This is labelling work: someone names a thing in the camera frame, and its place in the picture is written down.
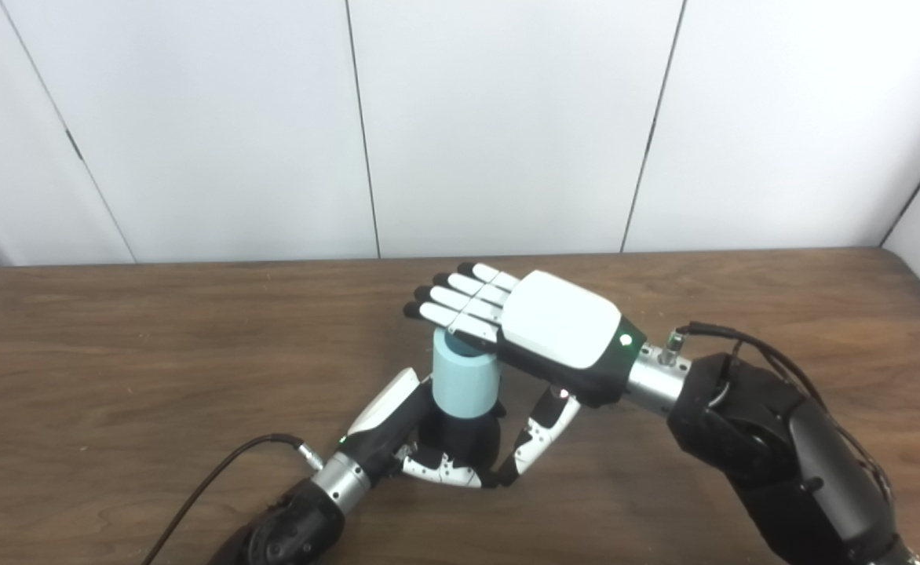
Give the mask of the white and black right hand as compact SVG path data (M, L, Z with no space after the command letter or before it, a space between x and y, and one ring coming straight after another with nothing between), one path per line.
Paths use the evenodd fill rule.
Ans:
M547 383L513 450L488 473L509 487L559 439L583 407L620 401L647 342L606 297L544 271L517 278L463 262L414 290L405 316L446 330L475 352Z

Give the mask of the white and black left hand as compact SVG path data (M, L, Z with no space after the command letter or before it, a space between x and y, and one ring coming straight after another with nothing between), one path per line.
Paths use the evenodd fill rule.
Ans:
M333 459L364 489L400 473L460 489L495 489L492 466L504 415L500 402L479 416L447 414L434 398L433 379L407 368L360 412Z

